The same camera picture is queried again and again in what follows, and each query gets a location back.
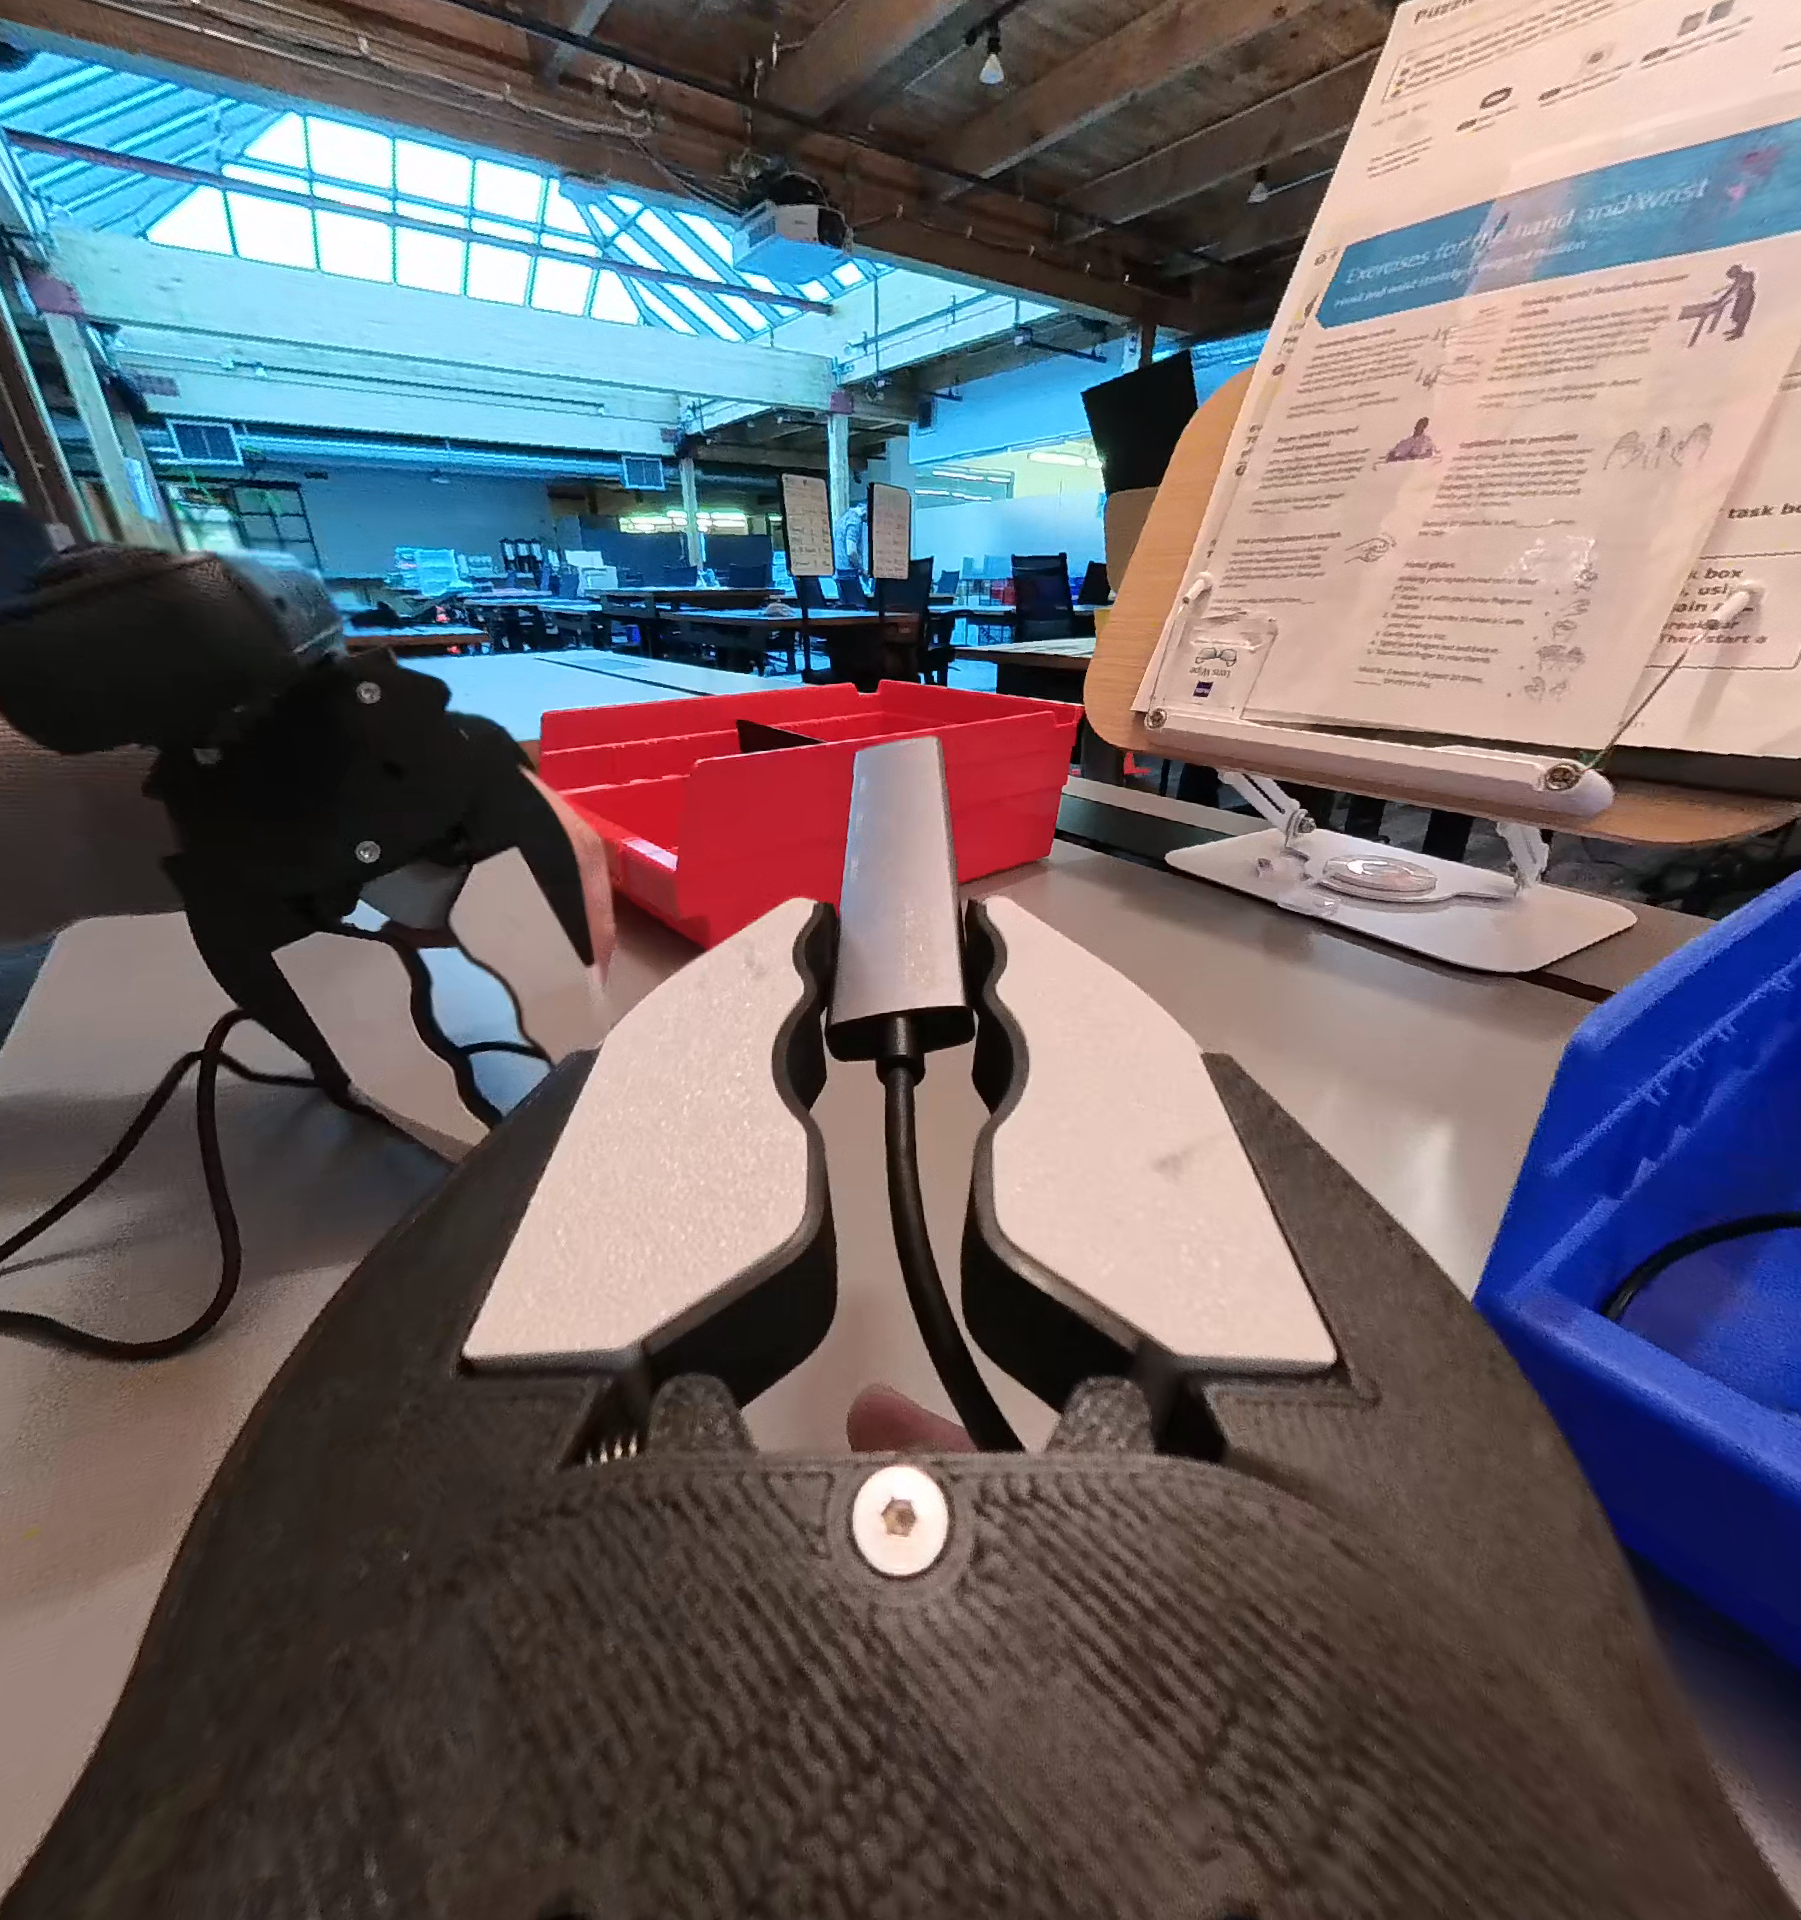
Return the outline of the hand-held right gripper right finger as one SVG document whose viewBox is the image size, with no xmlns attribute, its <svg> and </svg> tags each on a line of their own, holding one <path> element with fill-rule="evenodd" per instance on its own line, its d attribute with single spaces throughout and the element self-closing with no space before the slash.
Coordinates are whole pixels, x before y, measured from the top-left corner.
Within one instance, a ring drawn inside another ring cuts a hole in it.
<svg viewBox="0 0 1801 1920">
<path fill-rule="evenodd" d="M 1196 1040 L 1014 901 L 968 905 L 966 958 L 982 1355 L 1050 1409 L 1115 1378 L 1159 1420 L 1200 1380 L 1329 1378 L 1340 1350 Z"/>
</svg>

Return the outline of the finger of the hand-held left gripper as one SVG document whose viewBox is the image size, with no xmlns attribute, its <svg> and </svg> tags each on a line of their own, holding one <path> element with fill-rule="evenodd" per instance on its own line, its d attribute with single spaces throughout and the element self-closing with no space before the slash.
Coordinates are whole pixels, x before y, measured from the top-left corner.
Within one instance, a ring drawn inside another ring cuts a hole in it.
<svg viewBox="0 0 1801 1920">
<path fill-rule="evenodd" d="M 278 963 L 285 948 L 321 925 L 293 901 L 240 885 L 183 885 L 181 901 L 193 945 L 228 1000 L 293 1050 L 323 1093 L 345 1103 L 350 1077 Z"/>
<path fill-rule="evenodd" d="M 556 1069 L 607 1034 L 617 957 L 614 863 L 595 827 L 561 800 L 509 735 L 441 735 L 421 755 L 441 830 L 375 880 L 375 940 L 412 988 L 421 1044 L 444 1061 L 467 1114 L 496 1123 L 475 1058 Z M 505 993 L 513 1040 L 452 1040 L 431 1003 L 423 957 L 454 949 Z"/>
</svg>

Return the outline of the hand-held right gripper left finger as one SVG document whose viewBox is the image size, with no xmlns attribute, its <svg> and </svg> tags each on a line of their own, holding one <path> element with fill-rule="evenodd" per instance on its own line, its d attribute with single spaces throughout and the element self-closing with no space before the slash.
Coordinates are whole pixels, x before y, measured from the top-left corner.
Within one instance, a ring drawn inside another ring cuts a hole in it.
<svg viewBox="0 0 1801 1920">
<path fill-rule="evenodd" d="M 683 1375 L 750 1404 L 836 1307 L 820 1025 L 836 910 L 789 901 L 652 990 L 593 1055 L 461 1362 Z"/>
</svg>

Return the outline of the grey USB hub with cable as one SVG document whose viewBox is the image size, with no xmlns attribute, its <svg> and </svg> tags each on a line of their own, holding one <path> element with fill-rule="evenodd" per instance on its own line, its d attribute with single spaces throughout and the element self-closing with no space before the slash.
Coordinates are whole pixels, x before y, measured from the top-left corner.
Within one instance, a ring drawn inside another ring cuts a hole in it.
<svg viewBox="0 0 1801 1920">
<path fill-rule="evenodd" d="M 897 1270 L 941 1389 L 978 1449 L 1018 1452 L 1022 1440 L 982 1380 L 941 1281 L 917 1175 L 915 1089 L 927 1061 L 969 1044 L 973 1028 L 941 740 L 861 748 L 824 1040 L 834 1061 L 877 1070 Z"/>
</svg>

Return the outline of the person's left forearm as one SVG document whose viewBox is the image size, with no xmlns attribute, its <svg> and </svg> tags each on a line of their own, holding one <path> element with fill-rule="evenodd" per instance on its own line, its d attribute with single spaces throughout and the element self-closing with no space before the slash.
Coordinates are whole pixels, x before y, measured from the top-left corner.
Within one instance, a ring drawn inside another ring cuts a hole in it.
<svg viewBox="0 0 1801 1920">
<path fill-rule="evenodd" d="M 62 757 L 0 717 L 0 949 L 96 918 L 177 912 L 175 831 L 142 747 Z"/>
</svg>

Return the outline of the person's left hand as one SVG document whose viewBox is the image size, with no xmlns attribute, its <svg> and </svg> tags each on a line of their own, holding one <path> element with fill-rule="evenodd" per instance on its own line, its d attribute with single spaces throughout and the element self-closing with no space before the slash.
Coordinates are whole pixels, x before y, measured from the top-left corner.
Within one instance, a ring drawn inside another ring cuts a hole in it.
<svg viewBox="0 0 1801 1920">
<path fill-rule="evenodd" d="M 0 716 L 38 747 L 228 747 L 343 658 L 340 613 L 288 557 L 53 549 L 0 502 Z"/>
</svg>

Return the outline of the red plastic divided bin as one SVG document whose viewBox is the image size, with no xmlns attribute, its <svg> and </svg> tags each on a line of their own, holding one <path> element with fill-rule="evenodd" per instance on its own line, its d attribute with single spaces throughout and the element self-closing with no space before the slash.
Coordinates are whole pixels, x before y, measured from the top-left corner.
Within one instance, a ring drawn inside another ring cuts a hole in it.
<svg viewBox="0 0 1801 1920">
<path fill-rule="evenodd" d="M 840 902 L 854 759 L 941 740 L 960 881 L 1048 855 L 1083 710 L 884 682 L 551 710 L 537 777 L 591 821 L 618 895 L 695 948 L 784 901 Z"/>
</svg>

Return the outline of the wooden book stand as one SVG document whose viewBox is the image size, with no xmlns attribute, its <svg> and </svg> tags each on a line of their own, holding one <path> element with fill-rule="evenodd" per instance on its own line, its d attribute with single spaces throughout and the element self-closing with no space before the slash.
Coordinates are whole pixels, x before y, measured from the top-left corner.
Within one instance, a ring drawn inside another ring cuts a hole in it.
<svg viewBox="0 0 1801 1920">
<path fill-rule="evenodd" d="M 1249 384 L 1251 374 L 1240 372 L 1200 405 L 1157 490 L 1107 502 L 1109 560 L 1125 569 L 1099 628 L 1085 717 L 1113 759 L 1144 748 L 1130 703 L 1152 657 L 1152 622 L 1171 611 L 1177 565 L 1198 540 L 1208 492 L 1230 474 L 1225 445 Z M 1255 816 L 1224 814 L 1224 836 L 1176 852 L 1177 868 L 1302 918 L 1472 973 L 1548 973 L 1635 925 L 1632 906 L 1621 901 L 1549 885 L 1535 866 L 1549 848 L 1525 824 L 1505 826 L 1512 873 L 1494 873 L 1310 827 L 1272 773 L 1232 779 Z M 1566 821 L 1564 836 L 1695 852 L 1788 830 L 1798 816 L 1801 800 L 1621 781 L 1600 818 Z"/>
</svg>

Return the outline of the blue plastic bin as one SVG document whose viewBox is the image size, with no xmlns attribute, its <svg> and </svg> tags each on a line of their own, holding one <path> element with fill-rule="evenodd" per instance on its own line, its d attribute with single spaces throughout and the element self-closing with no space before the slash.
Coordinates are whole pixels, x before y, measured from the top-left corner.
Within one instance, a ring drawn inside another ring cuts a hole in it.
<svg viewBox="0 0 1801 1920">
<path fill-rule="evenodd" d="M 1621 1540 L 1801 1670 L 1801 873 L 1597 1007 L 1475 1304 Z"/>
</svg>

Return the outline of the ceiling projector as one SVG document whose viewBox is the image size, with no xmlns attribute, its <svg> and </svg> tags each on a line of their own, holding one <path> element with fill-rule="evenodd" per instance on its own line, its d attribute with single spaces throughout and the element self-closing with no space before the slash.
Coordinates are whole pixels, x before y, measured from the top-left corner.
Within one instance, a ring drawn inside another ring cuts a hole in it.
<svg viewBox="0 0 1801 1920">
<path fill-rule="evenodd" d="M 847 262 L 854 250 L 847 220 L 819 180 L 782 171 L 755 188 L 730 236 L 735 272 L 793 285 Z"/>
</svg>

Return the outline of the blue header printed sheet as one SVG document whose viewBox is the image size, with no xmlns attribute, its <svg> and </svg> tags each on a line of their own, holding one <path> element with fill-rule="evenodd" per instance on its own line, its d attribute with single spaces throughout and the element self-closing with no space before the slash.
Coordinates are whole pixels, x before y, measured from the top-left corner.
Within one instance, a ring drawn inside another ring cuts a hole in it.
<svg viewBox="0 0 1801 1920">
<path fill-rule="evenodd" d="M 1161 636 L 1159 732 L 1621 730 L 1801 348 L 1801 87 L 1514 124 L 1360 128 Z"/>
</svg>

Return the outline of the white instruction sheet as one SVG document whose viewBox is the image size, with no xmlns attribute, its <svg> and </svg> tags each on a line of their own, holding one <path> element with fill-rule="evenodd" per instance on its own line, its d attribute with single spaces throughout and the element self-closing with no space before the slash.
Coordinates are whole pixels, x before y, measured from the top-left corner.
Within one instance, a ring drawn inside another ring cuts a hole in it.
<svg viewBox="0 0 1801 1920">
<path fill-rule="evenodd" d="M 1801 4 L 1402 4 L 1335 191 L 1428 162 L 1467 200 L 1500 162 L 1801 98 Z M 1643 683 L 1635 748 L 1801 762 L 1801 348 Z"/>
</svg>

